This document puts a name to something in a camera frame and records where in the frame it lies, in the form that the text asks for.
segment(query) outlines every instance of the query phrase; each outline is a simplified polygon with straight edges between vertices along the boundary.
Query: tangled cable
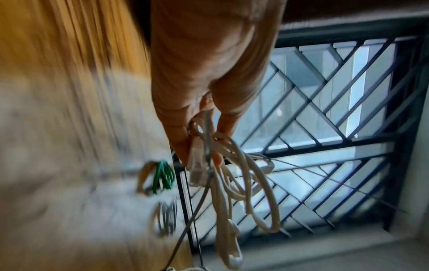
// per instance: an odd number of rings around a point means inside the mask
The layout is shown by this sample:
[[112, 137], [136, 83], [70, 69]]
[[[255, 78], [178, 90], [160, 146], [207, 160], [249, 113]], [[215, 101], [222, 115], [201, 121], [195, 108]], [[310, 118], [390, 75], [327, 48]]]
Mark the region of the tangled cable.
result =
[[[205, 138], [204, 134], [198, 129], [203, 126], [202, 124], [203, 120], [201, 118], [192, 119], [190, 130], [192, 134], [197, 136], [194, 138], [194, 141], [202, 142]], [[252, 215], [256, 225], [263, 231], [274, 233], [280, 230], [278, 205], [273, 190], [265, 176], [274, 169], [274, 163], [261, 155], [244, 153], [234, 140], [222, 133], [216, 132], [212, 135], [211, 145], [213, 151], [223, 155], [227, 160], [241, 169], [243, 172], [244, 187], [240, 185], [224, 163], [220, 167], [215, 168], [213, 174], [207, 176], [206, 181], [204, 181], [204, 178], [200, 178], [197, 182], [190, 183], [190, 185], [204, 186], [205, 189], [200, 202], [176, 244], [165, 270], [170, 266], [180, 243], [195, 220], [209, 189], [216, 212], [217, 231], [215, 246], [218, 255], [229, 269], [238, 270], [243, 263], [243, 257], [237, 241], [237, 236], [240, 232], [232, 220], [233, 199], [244, 201], [246, 215]], [[266, 165], [259, 167], [255, 163], [255, 160], [263, 160]], [[201, 168], [205, 168], [207, 165], [204, 165], [203, 159], [201, 161]], [[252, 196], [261, 190], [264, 190], [268, 200], [272, 217], [271, 225], [268, 225], [264, 219], [258, 217], [253, 210]]]

